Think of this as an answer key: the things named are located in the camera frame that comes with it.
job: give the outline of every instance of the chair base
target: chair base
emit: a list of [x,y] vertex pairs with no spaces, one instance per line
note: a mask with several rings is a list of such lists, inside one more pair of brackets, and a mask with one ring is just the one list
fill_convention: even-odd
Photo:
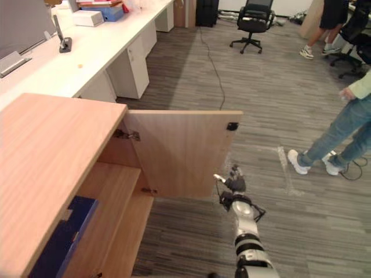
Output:
[[335,60],[333,60],[331,63],[330,63],[330,66],[331,67],[334,67],[335,64],[339,61],[346,61],[348,62],[349,64],[351,64],[351,66],[353,68],[356,68],[356,67],[359,67],[362,62],[357,60],[356,58],[353,58],[352,56],[350,56],[350,53],[338,53],[338,54],[333,54],[334,56],[337,56],[337,58]]
[[243,46],[243,48],[241,49],[240,53],[243,54],[244,51],[245,51],[245,48],[252,44],[253,46],[259,48],[259,54],[261,54],[263,48],[261,47],[260,45],[260,41],[258,41],[257,39],[252,39],[253,33],[250,33],[249,34],[249,37],[248,38],[242,38],[242,39],[239,39],[237,41],[232,41],[231,44],[230,44],[230,47],[233,47],[233,43],[244,43],[245,45]]
[[354,47],[352,47],[346,54],[345,53],[338,53],[338,54],[333,54],[337,56],[337,59],[333,60],[330,63],[331,67],[334,67],[335,64],[338,61],[346,61],[352,66],[351,71],[343,72],[342,74],[339,74],[339,78],[342,79],[344,76],[356,76],[356,77],[363,77],[365,73],[362,71],[362,62],[359,61],[358,59],[350,56],[350,53],[352,52]]

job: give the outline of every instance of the sneaker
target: sneaker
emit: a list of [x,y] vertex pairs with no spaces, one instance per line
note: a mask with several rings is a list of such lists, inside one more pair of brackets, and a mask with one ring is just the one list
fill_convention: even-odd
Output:
[[297,162],[297,155],[298,155],[297,151],[295,151],[294,149],[291,149],[288,153],[289,161],[291,162],[292,166],[294,166],[295,171],[298,174],[300,174],[300,175],[308,174],[308,171],[309,171],[310,167],[300,166],[299,163]]
[[300,55],[302,55],[303,57],[305,57],[307,59],[310,59],[310,60],[312,60],[314,58],[314,56],[312,54],[312,49],[308,49],[306,47],[304,47],[303,49],[301,49]]
[[341,52],[341,48],[330,48],[328,50],[323,49],[322,55],[327,56],[327,55],[335,54],[335,53],[339,53],[339,52]]
[[326,165],[326,171],[329,175],[338,175],[339,172],[343,171],[344,168],[342,167],[337,167],[331,162],[329,162],[329,159],[331,156],[335,155],[336,153],[334,151],[329,152],[327,155],[325,155],[324,158],[322,158],[322,161]]

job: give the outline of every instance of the white cabinet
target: white cabinet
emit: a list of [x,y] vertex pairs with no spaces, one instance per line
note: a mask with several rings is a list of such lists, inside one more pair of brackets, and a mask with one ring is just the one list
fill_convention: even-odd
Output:
[[160,32],[170,32],[174,27],[174,6],[171,3],[156,18],[156,30]]
[[107,72],[117,96],[141,98],[150,82],[141,36],[112,62]]
[[106,71],[95,76],[88,86],[83,89],[80,97],[87,100],[100,100],[110,103],[115,103],[117,98]]
[[151,21],[141,32],[144,55],[147,57],[157,42],[156,25]]

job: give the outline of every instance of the green sleeve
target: green sleeve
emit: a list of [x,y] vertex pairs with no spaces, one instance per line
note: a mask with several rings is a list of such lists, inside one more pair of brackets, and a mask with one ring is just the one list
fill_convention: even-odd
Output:
[[371,93],[371,71],[368,71],[362,79],[349,85],[349,89],[359,99],[367,97]]

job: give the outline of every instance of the cabinet door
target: cabinet door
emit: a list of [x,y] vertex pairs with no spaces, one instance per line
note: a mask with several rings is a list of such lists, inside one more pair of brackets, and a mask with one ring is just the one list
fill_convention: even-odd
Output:
[[206,197],[236,131],[239,111],[131,110],[124,117],[150,189],[163,197]]
[[150,78],[148,77],[143,41],[140,36],[128,47],[128,55],[136,84],[137,95],[138,98],[141,98],[150,82]]

